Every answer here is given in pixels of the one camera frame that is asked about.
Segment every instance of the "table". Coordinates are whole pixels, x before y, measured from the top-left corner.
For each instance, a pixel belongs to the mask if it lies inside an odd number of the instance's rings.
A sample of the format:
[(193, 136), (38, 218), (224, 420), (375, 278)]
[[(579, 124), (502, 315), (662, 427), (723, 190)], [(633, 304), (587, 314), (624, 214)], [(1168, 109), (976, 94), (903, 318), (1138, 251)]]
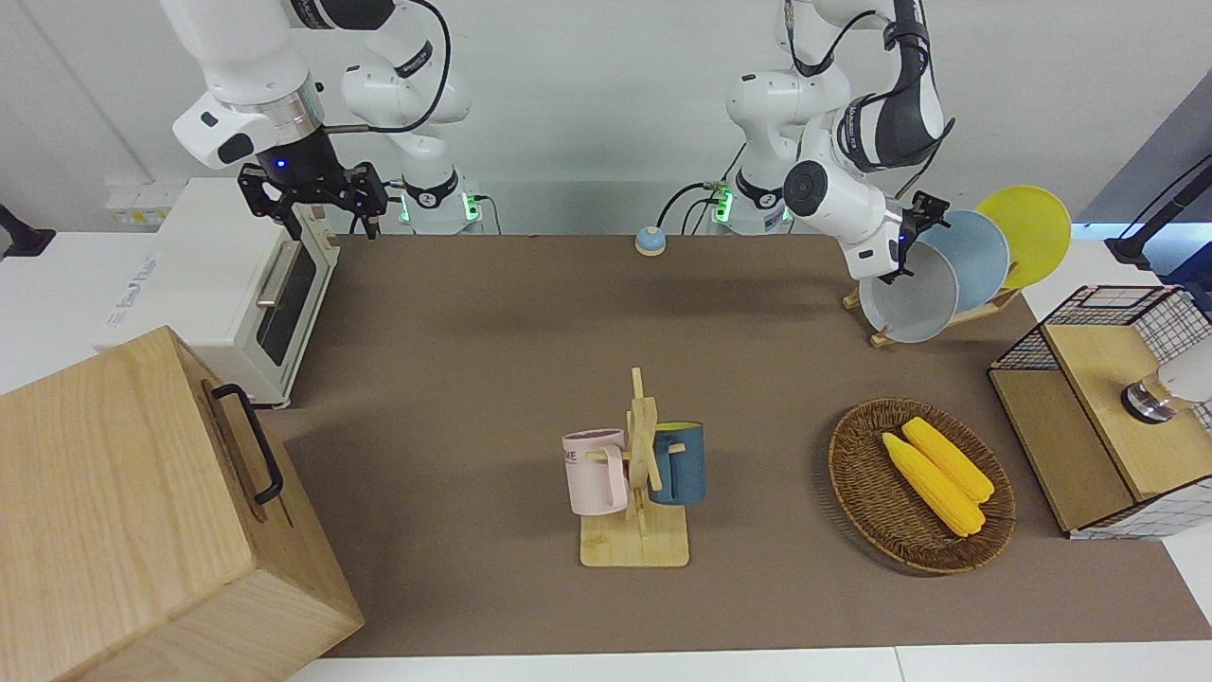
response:
[[(345, 240), (287, 447), (367, 626), (338, 657), (707, 651), (1210, 635), (1160, 544), (1062, 539), (984, 369), (1027, 306), (880, 351), (828, 237)], [(641, 366), (705, 424), (691, 566), (585, 569), (560, 435), (622, 426)], [(971, 574), (873, 556), (824, 474), (841, 414), (933, 403), (999, 454), (1019, 526)]]

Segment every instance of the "green indicator light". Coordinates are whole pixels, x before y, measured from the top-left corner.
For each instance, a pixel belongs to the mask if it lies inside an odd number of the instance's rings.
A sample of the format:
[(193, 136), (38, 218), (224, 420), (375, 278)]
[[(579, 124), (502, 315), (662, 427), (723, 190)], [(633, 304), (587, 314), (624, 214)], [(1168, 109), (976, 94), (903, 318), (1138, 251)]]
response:
[(475, 199), (468, 196), (467, 191), (463, 193), (463, 207), (465, 208), (464, 212), (467, 213), (467, 219), (469, 222), (480, 219), (480, 205), (475, 201)]
[(732, 216), (732, 191), (724, 189), (724, 199), (715, 207), (715, 222), (726, 224)]

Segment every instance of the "light blue plate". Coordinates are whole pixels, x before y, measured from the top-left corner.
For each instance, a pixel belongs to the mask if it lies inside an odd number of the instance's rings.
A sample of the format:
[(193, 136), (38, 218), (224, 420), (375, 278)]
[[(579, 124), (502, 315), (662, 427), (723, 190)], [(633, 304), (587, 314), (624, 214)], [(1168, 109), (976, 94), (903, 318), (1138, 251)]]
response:
[(976, 211), (948, 211), (947, 222), (927, 229), (917, 237), (943, 254), (960, 281), (956, 313), (983, 305), (1006, 281), (1010, 270), (1010, 243), (995, 222)]

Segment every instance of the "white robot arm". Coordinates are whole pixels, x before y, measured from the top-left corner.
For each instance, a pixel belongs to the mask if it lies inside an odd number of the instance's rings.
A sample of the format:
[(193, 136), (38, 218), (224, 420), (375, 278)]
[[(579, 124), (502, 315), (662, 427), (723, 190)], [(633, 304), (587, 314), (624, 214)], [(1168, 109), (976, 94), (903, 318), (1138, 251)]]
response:
[[(350, 110), (372, 126), (388, 130), (425, 120), (413, 131), (387, 133), (400, 151), (401, 173), (395, 183), (404, 190), (401, 219), (422, 234), (462, 231), (479, 219), (479, 213), (468, 197), (465, 178), (451, 160), (450, 145), (435, 126), (467, 118), (471, 110), (467, 80), (448, 68), (442, 79), (433, 42), (406, 5), (400, 5), (381, 29), (367, 33), (365, 44), (379, 58), (345, 70), (341, 92)], [(425, 116), (438, 88), (442, 88), (441, 97)], [(390, 230), (389, 224), (384, 230)]]
[(393, 0), (160, 0), (207, 92), (173, 124), (182, 145), (210, 167), (245, 164), (240, 188), (253, 214), (284, 222), (291, 206), (331, 204), (373, 237), (388, 196), (375, 166), (345, 168), (328, 139), (318, 86), (290, 42), (292, 21), (311, 29), (377, 30)]
[[(934, 91), (921, 2), (784, 0), (783, 5), (779, 38), (795, 68), (747, 74), (730, 93), (730, 115), (745, 130), (748, 142), (730, 178), (732, 213), (742, 220), (758, 214), (760, 225), (730, 227), (768, 231), (785, 205), (796, 218), (837, 239), (851, 276), (896, 276), (917, 233), (941, 222), (948, 207), (919, 193), (911, 208), (902, 208), (863, 177), (925, 161), (950, 130)], [(850, 99), (850, 80), (833, 64), (833, 46), (850, 29), (884, 30), (894, 67), (885, 93)], [(781, 131), (804, 124), (793, 150)], [(774, 178), (781, 171), (779, 185)]]

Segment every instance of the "wooden base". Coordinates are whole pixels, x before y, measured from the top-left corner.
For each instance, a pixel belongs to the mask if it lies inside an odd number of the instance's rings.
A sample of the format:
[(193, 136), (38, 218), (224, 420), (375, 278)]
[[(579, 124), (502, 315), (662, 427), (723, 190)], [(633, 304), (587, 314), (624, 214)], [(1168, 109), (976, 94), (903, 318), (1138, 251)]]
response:
[[(997, 314), (1001, 310), (1004, 310), (1006, 305), (1011, 303), (1011, 300), (1017, 298), (1018, 294), (1022, 293), (1022, 291), (1023, 291), (1022, 288), (1002, 288), (993, 298), (990, 298), (988, 303), (972, 308), (971, 310), (965, 310), (953, 316), (951, 321), (948, 322), (947, 327), (950, 328), (953, 326), (964, 323), (966, 321), (972, 321), (974, 319), (981, 319), (984, 316)], [(854, 308), (858, 308), (861, 304), (862, 302), (859, 300), (858, 297), (858, 287), (854, 287), (853, 291), (844, 296), (841, 299), (841, 306), (846, 308), (847, 310), (853, 310)], [(884, 349), (885, 346), (899, 344), (899, 340), (887, 337), (887, 329), (888, 328), (885, 326), (884, 328), (873, 333), (868, 338), (868, 344), (870, 344), (873, 349)]]
[(658, 505), (631, 491), (631, 506), (581, 517), (581, 563), (589, 568), (679, 568), (690, 563), (686, 508)]

